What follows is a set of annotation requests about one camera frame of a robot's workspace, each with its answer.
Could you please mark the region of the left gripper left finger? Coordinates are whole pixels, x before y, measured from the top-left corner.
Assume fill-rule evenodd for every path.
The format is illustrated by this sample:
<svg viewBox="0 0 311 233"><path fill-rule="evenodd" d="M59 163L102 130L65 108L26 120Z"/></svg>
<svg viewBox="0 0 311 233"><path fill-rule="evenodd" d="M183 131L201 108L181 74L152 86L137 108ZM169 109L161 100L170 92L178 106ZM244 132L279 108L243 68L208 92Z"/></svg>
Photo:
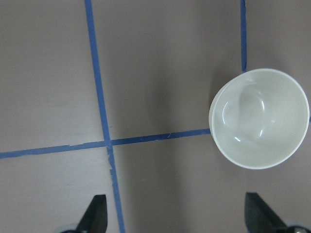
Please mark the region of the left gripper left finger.
<svg viewBox="0 0 311 233"><path fill-rule="evenodd" d="M75 231L77 233L105 233L107 224L106 195L95 195Z"/></svg>

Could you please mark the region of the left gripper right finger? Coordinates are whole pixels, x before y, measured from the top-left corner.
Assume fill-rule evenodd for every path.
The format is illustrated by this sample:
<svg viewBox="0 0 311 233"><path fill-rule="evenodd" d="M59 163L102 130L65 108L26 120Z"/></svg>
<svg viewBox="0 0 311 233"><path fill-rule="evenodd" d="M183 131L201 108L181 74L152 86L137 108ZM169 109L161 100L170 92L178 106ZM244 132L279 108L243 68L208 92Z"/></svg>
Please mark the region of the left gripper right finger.
<svg viewBox="0 0 311 233"><path fill-rule="evenodd" d="M292 232L257 193L245 193L244 221L248 233Z"/></svg>

